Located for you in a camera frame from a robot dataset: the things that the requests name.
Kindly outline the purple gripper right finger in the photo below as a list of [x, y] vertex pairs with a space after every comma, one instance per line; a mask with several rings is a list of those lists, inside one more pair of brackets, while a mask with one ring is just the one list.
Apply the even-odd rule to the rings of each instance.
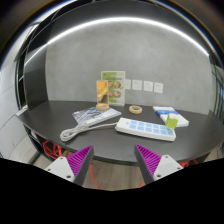
[[146, 185], [182, 169], [171, 156], [159, 155], [138, 144], [134, 154]]

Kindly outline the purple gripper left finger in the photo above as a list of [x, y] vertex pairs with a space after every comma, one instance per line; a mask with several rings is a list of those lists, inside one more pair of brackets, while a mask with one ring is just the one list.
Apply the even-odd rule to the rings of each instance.
[[82, 186], [93, 156], [94, 147], [90, 145], [68, 157], [57, 158], [46, 168], [46, 171]]

